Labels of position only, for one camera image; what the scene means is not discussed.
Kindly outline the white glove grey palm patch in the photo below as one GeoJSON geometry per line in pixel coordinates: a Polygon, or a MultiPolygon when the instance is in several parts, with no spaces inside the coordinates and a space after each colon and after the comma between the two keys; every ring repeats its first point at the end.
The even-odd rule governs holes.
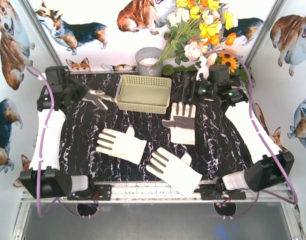
{"type": "Polygon", "coordinates": [[[173,102],[170,120],[162,120],[162,125],[170,129],[170,141],[175,144],[195,145],[196,106],[173,102]]]}

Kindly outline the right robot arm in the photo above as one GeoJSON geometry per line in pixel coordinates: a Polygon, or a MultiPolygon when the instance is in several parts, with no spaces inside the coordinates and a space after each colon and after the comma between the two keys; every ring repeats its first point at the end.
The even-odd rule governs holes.
{"type": "Polygon", "coordinates": [[[252,166],[220,177],[218,182],[225,191],[264,191],[288,182],[294,162],[291,152],[283,152],[267,135],[255,116],[251,98],[230,80],[228,68],[220,65],[201,68],[197,73],[185,71],[180,89],[174,100],[188,104],[210,101],[221,108],[236,127],[250,153],[252,166]]]}

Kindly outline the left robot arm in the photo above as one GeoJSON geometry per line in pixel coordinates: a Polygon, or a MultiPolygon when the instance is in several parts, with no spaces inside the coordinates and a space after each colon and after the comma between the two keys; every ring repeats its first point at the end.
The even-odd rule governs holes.
{"type": "Polygon", "coordinates": [[[67,197],[89,188],[86,175],[69,175],[60,170],[59,148],[66,110],[72,101],[80,101],[86,88],[70,77],[66,66],[52,66],[42,74],[33,66],[27,70],[40,77],[45,86],[37,100],[38,135],[28,170],[20,173],[20,181],[35,199],[67,197]]]}

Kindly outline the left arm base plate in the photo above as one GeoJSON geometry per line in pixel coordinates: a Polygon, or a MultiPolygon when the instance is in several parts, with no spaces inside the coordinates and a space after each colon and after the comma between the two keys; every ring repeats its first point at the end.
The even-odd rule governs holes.
{"type": "Polygon", "coordinates": [[[96,184],[92,189],[78,191],[67,197],[69,201],[110,201],[112,194],[111,184],[96,184]]]}

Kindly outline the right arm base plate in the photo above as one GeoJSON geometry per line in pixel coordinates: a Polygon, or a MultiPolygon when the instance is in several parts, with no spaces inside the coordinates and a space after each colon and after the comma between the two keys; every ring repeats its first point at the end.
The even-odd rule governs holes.
{"type": "Polygon", "coordinates": [[[216,188],[215,184],[201,184],[198,192],[202,200],[226,200],[231,197],[232,200],[245,200],[246,194],[242,190],[230,190],[222,192],[216,188]]]}

